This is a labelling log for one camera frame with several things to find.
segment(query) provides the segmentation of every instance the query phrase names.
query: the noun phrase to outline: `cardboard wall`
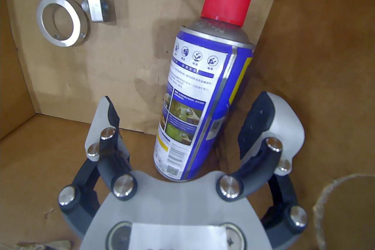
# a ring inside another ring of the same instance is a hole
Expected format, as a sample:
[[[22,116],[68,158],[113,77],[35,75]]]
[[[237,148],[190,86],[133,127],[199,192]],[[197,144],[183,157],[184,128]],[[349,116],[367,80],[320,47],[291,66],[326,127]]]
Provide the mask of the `cardboard wall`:
[[[35,114],[14,44],[6,0],[0,0],[0,139]]]
[[[88,40],[69,48],[42,36],[35,18],[40,1],[8,0],[36,112],[90,123],[99,99],[109,96],[122,128],[156,133],[175,37],[199,17],[204,0],[114,0],[117,25],[90,22]],[[272,1],[251,2],[244,30],[254,44]],[[55,21],[67,27],[62,18]]]
[[[306,139],[290,177],[310,225],[292,249],[316,249],[312,207],[324,186],[375,173],[374,25],[375,0],[274,0],[219,138],[221,169],[235,171],[237,135],[261,91],[282,96],[299,116]]]

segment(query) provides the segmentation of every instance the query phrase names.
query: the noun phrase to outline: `metal ring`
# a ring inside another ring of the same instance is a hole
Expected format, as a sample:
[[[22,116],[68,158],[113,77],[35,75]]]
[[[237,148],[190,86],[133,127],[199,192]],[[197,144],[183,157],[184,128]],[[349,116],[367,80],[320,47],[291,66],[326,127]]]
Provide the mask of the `metal ring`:
[[[70,37],[62,35],[55,26],[53,15],[59,6],[67,10],[73,21],[73,32]],[[87,36],[86,15],[74,0],[42,0],[36,10],[36,21],[43,36],[59,47],[79,44]]]

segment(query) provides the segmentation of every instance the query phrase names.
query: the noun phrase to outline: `spray can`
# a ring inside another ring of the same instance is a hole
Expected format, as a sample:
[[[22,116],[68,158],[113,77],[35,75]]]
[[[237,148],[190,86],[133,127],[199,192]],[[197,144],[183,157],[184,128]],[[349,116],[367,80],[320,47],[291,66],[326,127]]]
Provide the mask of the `spray can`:
[[[177,34],[154,149],[158,171],[189,180],[205,161],[253,57],[241,29],[251,0],[205,0]]]

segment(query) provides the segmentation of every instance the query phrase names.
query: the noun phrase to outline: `yellow stripe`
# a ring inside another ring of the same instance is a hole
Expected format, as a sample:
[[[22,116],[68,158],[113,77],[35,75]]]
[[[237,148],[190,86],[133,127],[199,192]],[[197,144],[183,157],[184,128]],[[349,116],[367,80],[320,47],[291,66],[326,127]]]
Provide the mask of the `yellow stripe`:
[[[162,142],[162,140],[160,139],[159,137],[159,133],[158,133],[158,141],[160,143],[160,145],[163,147],[163,149],[168,152],[168,147],[165,145],[165,143]]]
[[[238,76],[236,85],[234,86],[234,89],[232,91],[231,97],[229,97],[229,105],[232,105],[234,97],[236,96],[238,88],[240,87],[241,81],[242,81],[242,79],[243,79],[243,77],[245,75],[246,69],[248,68],[248,66],[249,66],[249,64],[250,64],[250,62],[251,62],[252,59],[253,59],[252,57],[248,57],[246,59],[246,61],[245,61],[245,64],[243,65],[243,68],[241,70],[240,76]]]

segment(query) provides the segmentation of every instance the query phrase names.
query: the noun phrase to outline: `can label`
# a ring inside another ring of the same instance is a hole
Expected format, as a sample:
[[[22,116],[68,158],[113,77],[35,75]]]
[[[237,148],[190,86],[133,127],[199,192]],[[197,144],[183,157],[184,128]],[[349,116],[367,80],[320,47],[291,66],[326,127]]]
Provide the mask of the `can label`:
[[[198,140],[228,54],[176,38],[154,149],[154,162],[171,179],[181,179]],[[224,117],[207,134],[214,139]]]

